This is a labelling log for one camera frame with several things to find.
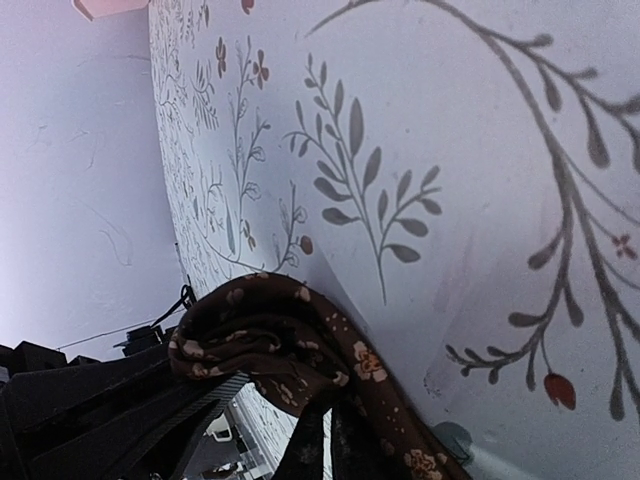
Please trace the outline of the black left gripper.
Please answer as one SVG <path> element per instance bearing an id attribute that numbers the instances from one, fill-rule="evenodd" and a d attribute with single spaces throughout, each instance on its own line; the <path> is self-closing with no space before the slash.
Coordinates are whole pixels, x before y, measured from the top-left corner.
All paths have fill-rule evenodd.
<path id="1" fill-rule="evenodd" d="M 4 479 L 177 479 L 242 374 L 177 380 L 165 344 L 14 375 L 1 390 Z"/>

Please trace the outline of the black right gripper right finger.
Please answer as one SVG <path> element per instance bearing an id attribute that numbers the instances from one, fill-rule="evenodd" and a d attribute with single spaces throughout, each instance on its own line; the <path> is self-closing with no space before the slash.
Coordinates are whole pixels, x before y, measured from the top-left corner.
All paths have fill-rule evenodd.
<path id="1" fill-rule="evenodd" d="M 341 400 L 332 409 L 331 460 L 334 479 L 400 478 L 379 438 L 349 400 Z"/>

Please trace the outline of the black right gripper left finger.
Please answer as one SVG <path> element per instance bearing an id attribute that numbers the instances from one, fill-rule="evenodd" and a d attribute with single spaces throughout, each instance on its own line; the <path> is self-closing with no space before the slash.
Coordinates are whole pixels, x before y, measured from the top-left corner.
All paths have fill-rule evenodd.
<path id="1" fill-rule="evenodd" d="M 331 407 L 308 404 L 300 415 L 273 480 L 324 478 L 324 417 Z"/>

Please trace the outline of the brown floral tie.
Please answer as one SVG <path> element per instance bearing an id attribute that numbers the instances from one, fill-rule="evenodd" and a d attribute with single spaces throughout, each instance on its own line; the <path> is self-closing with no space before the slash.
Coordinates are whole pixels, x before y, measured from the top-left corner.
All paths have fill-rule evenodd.
<path id="1" fill-rule="evenodd" d="M 260 395 L 298 422 L 324 417 L 324 477 L 332 477 L 332 409 L 349 400 L 379 438 L 399 479 L 463 479 L 466 470 L 413 411 L 349 317 L 325 296 L 276 273 L 236 278 L 196 302 L 169 342 L 173 372 L 191 380 L 246 374 Z"/>

